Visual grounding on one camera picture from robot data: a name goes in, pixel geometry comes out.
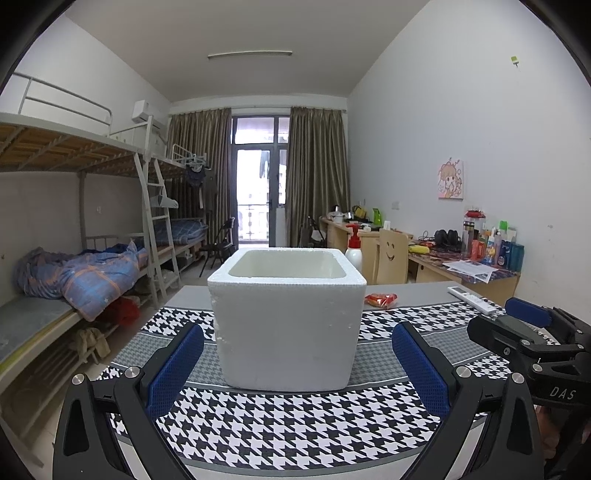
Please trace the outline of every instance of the desk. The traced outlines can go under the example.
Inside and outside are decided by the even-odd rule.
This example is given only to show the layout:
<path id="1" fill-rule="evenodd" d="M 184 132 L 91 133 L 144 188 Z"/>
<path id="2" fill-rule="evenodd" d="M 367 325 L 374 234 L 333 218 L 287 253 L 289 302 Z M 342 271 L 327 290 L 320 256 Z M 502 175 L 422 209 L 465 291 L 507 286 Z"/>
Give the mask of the desk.
<path id="1" fill-rule="evenodd" d="M 326 233 L 326 246 L 328 248 L 336 248 L 343 253 L 347 251 L 349 235 L 353 234 L 353 229 L 347 228 L 345 225 L 347 223 L 335 223 L 325 217 L 320 219 L 320 228 Z M 409 233 L 402 233 L 407 235 L 409 239 L 413 238 Z M 360 230 L 358 235 L 361 239 L 361 253 L 363 254 L 361 274 L 367 280 L 368 285 L 373 285 L 374 263 L 378 251 L 379 232 L 363 232 Z"/>
<path id="2" fill-rule="evenodd" d="M 469 275 L 452 273 L 443 266 L 444 262 L 456 260 L 460 260 L 459 254 L 409 254 L 408 267 L 411 271 L 416 269 L 417 283 L 452 280 L 501 306 L 504 306 L 505 302 L 515 295 L 520 274 L 499 268 L 492 274 L 490 282 L 484 283 L 476 281 Z"/>

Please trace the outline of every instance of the remote control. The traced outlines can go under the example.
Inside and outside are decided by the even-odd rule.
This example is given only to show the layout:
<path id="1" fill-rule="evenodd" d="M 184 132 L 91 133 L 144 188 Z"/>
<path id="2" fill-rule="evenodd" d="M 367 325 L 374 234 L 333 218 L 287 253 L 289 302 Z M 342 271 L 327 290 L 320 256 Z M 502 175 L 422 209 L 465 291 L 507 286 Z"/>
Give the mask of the remote control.
<path id="1" fill-rule="evenodd" d="M 468 305 L 474 307 L 484 315 L 490 315 L 491 313 L 496 312 L 496 307 L 493 307 L 490 303 L 485 302 L 461 287 L 448 287 L 447 289 L 454 297 L 457 297 L 461 301 L 465 301 Z"/>

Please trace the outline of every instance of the white foam container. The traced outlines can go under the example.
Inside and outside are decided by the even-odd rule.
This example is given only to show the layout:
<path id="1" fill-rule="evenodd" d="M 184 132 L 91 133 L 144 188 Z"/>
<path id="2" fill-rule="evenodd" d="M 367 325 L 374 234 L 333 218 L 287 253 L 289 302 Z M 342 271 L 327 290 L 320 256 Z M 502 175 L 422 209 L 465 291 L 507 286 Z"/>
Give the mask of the white foam container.
<path id="1" fill-rule="evenodd" d="M 349 382 L 366 281 L 335 249 L 240 249 L 207 284 L 226 382 L 330 391 Z"/>

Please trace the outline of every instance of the headphones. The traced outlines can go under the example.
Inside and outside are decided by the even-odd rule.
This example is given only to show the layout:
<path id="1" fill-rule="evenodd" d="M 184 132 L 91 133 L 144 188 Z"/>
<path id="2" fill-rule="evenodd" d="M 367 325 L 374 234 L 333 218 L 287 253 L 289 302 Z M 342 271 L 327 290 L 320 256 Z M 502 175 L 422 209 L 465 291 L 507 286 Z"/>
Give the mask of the headphones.
<path id="1" fill-rule="evenodd" d="M 460 240 L 457 231 L 455 230 L 438 230 L 435 232 L 435 244 L 438 247 L 459 247 L 462 241 Z"/>

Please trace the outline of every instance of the balcony door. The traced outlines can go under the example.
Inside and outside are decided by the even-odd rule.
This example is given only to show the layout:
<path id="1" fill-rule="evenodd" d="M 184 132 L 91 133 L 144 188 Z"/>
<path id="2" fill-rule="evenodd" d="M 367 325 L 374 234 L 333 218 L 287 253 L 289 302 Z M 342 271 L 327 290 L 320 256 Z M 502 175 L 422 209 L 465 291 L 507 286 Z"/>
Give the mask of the balcony door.
<path id="1" fill-rule="evenodd" d="M 239 246 L 277 244 L 277 209 L 285 205 L 289 121 L 286 116 L 233 119 L 231 191 Z"/>

